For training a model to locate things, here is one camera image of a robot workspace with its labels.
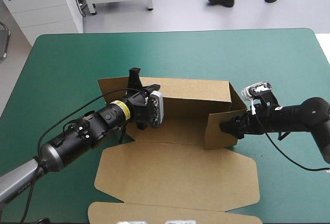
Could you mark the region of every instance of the open cardboard box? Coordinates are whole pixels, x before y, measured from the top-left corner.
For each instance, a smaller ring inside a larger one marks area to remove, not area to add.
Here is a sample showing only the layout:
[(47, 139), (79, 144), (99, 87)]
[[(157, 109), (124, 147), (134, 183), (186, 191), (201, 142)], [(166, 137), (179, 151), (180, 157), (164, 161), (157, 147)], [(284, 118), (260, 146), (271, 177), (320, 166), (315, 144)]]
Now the open cardboard box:
[[(141, 77), (161, 85), (164, 120), (158, 129), (127, 134), (135, 141), (105, 149), (95, 187), (124, 203), (93, 203), (91, 224), (119, 221), (196, 220), (201, 223), (261, 223), (225, 211), (259, 201), (254, 160), (224, 149), (237, 139), (219, 123), (242, 114), (245, 104), (228, 81)], [(128, 77), (100, 79), (102, 93), (126, 87)], [(107, 103), (123, 93), (105, 97)]]

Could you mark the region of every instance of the black cable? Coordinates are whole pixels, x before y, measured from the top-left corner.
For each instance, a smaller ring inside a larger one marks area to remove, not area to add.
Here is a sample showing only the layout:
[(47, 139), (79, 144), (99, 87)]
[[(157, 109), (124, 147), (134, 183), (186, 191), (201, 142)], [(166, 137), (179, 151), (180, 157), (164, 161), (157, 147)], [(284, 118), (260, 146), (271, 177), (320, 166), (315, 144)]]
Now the black cable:
[(293, 159), (289, 158), (276, 144), (275, 142), (272, 140), (272, 138), (269, 136), (269, 134), (266, 132), (266, 129), (264, 128), (263, 124), (260, 122), (259, 118), (257, 115), (255, 115), (259, 125), (261, 126), (261, 128), (263, 129), (263, 132), (266, 134), (267, 138), (270, 140), (270, 142), (272, 143), (272, 145), (278, 150), (278, 152), (281, 153), (281, 155), (283, 155), (288, 161), (294, 163), (296, 166), (299, 166), (300, 168), (306, 170), (306, 171), (326, 171), (326, 170), (330, 170), (330, 167), (324, 167), (324, 168), (308, 168), (308, 167), (304, 167), (301, 164), (299, 164), (298, 162), (294, 161)]
[(81, 8), (79, 7), (79, 2), (78, 2), (78, 0), (76, 0), (76, 5), (77, 5), (77, 7), (78, 7), (78, 10), (79, 10), (79, 12), (80, 12), (80, 15), (83, 16), (83, 17), (86, 17), (86, 13), (85, 13), (83, 10), (81, 10)]
[[(102, 98), (102, 97), (105, 97), (106, 95), (109, 95), (109, 94), (112, 94), (112, 93), (115, 93), (115, 92), (118, 92), (118, 91), (127, 91), (127, 90), (130, 90), (130, 91), (136, 91), (136, 92), (140, 92), (142, 93), (145, 97), (147, 97), (147, 94), (144, 92), (144, 91), (141, 91), (141, 90), (138, 90), (138, 89), (133, 89), (133, 88), (118, 88), (118, 89), (115, 89), (113, 91), (110, 91), (110, 92), (107, 92), (103, 95), (100, 95), (98, 96), (97, 98), (91, 100), (90, 102), (88, 102), (87, 104), (83, 105), (82, 107), (80, 107), (79, 109), (75, 110), (74, 112), (68, 114), (67, 116), (63, 117), (60, 121), (58, 121), (57, 123), (55, 123), (53, 126), (51, 126), (46, 132), (44, 132), (42, 134), (42, 136), (39, 138), (39, 141), (38, 141), (38, 159), (41, 159), (41, 141), (42, 139), (46, 136), (46, 134), (48, 134), (53, 128), (55, 128), (56, 126), (58, 126), (61, 122), (63, 122), (65, 119), (71, 117), (72, 115), (76, 114), (77, 112), (79, 112), (80, 110), (82, 110), (83, 108), (87, 107), (88, 105), (92, 104), (93, 102), (95, 102), (96, 100)], [(33, 180), (32, 180), (32, 183), (31, 183), (31, 187), (30, 187), (30, 192), (29, 192), (29, 196), (27, 198), (27, 201), (26, 201), (26, 206), (25, 206), (25, 210), (24, 210), (24, 214), (23, 214), (23, 217), (20, 221), (20, 224), (23, 224), (24, 223), (24, 220), (27, 216), (27, 213), (28, 213), (28, 210), (29, 210), (29, 207), (30, 207), (30, 202), (31, 202), (31, 199), (32, 199), (32, 193), (33, 193), (33, 190), (34, 190), (34, 187), (35, 187), (35, 183), (36, 183), (36, 180), (37, 180), (37, 176), (38, 176), (38, 171), (39, 169), (41, 168), (41, 162), (38, 161), (38, 166), (35, 170), (35, 174), (34, 174), (34, 177), (33, 177)]]

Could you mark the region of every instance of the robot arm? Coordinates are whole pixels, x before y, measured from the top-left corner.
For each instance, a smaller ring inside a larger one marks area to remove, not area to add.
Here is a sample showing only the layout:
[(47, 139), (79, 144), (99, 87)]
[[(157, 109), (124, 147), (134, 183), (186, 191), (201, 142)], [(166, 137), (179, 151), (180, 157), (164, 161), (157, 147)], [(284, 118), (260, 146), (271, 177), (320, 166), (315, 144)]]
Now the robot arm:
[(265, 131), (278, 133), (279, 140), (290, 132), (310, 132), (324, 160), (330, 164), (329, 103), (322, 98), (310, 98), (301, 105), (282, 107), (271, 90), (267, 82), (244, 88), (242, 95), (245, 100), (251, 101), (251, 110), (221, 123), (220, 129), (238, 139), (244, 138), (244, 134), (262, 135)]
[(143, 87), (139, 72), (138, 68), (130, 70), (125, 96), (70, 121), (66, 130), (41, 146), (38, 158), (1, 176), (0, 210), (31, 185), (37, 169), (37, 179), (62, 170), (129, 122), (136, 122), (140, 129), (159, 127), (163, 119), (162, 94), (157, 91), (160, 86)]

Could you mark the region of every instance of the green table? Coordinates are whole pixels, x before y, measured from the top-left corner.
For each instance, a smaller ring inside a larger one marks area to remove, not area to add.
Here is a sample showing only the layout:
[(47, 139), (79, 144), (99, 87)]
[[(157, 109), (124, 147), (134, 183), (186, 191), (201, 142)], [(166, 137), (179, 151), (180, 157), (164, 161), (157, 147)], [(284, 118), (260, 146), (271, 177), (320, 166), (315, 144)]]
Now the green table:
[[(36, 41), (0, 118), (0, 174), (31, 159), (45, 129), (99, 95), (98, 78), (128, 75), (132, 67), (141, 67), (142, 76), (227, 79), (236, 90), (269, 81), (282, 105), (314, 96), (330, 100), (330, 67), (308, 29), (44, 35)], [(81, 113), (103, 104), (100, 100)], [(87, 222), (91, 202), (115, 201), (93, 186), (101, 152), (114, 143), (41, 179), (28, 220)], [(291, 134), (278, 143), (304, 165), (325, 166), (309, 133)], [(330, 221), (329, 173), (292, 165), (265, 136), (247, 136), (234, 150), (256, 161), (261, 200), (232, 212), (263, 222)], [(8, 205), (2, 221), (21, 218), (26, 196)]]

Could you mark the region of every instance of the white cabinet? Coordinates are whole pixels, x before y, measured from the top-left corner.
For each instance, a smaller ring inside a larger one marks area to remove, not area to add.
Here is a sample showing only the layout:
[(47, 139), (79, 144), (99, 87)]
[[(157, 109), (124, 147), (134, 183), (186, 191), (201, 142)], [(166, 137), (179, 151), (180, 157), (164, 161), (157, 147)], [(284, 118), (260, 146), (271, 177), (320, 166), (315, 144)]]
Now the white cabinet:
[(31, 45), (42, 34), (83, 33), (76, 0), (3, 0)]

